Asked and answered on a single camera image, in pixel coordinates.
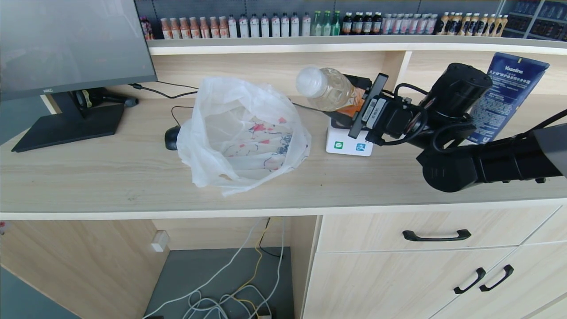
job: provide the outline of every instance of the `green bottle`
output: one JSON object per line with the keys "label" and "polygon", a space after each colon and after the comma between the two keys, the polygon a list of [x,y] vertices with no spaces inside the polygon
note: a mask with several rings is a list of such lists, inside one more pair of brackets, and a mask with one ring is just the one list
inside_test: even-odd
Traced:
{"label": "green bottle", "polygon": [[325,11],[325,18],[323,19],[323,35],[331,35],[331,12]]}
{"label": "green bottle", "polygon": [[335,18],[333,19],[333,26],[331,28],[331,35],[339,35],[341,33],[341,12],[335,11]]}
{"label": "green bottle", "polygon": [[[315,11],[313,21],[311,21],[311,36],[321,35],[321,11]],[[317,34],[317,25],[319,25],[319,34]]]}

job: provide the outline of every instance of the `computer monitor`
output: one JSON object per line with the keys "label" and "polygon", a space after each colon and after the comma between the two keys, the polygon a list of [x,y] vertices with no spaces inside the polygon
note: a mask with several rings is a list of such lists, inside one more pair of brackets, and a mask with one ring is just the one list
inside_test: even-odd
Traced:
{"label": "computer monitor", "polygon": [[81,110],[72,91],[156,81],[134,0],[2,0],[0,100],[51,94],[12,151],[112,135],[124,105]]}

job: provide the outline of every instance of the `pegboard wall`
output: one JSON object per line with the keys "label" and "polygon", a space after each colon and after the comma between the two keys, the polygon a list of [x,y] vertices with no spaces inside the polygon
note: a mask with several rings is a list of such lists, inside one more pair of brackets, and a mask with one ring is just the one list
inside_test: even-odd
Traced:
{"label": "pegboard wall", "polygon": [[160,18],[179,18],[196,16],[228,16],[235,18],[246,14],[248,18],[255,13],[272,16],[277,12],[291,15],[297,12],[303,16],[315,10],[340,10],[341,17],[347,12],[381,11],[382,13],[434,13],[444,11],[496,13],[502,0],[136,0],[140,16],[150,21],[156,39],[163,39]]}

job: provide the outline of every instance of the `computer mouse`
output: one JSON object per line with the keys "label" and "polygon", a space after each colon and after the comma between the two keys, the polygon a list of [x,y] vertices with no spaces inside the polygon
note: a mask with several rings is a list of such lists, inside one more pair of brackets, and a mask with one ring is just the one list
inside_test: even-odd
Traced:
{"label": "computer mouse", "polygon": [[177,134],[179,134],[180,128],[181,126],[174,126],[166,131],[166,149],[177,150]]}

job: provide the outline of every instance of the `monitor screen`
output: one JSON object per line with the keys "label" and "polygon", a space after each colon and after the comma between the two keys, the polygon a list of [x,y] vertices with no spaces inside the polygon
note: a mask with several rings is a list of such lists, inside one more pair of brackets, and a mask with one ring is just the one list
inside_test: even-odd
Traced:
{"label": "monitor screen", "polygon": [[156,81],[134,0],[2,0],[0,99]]}

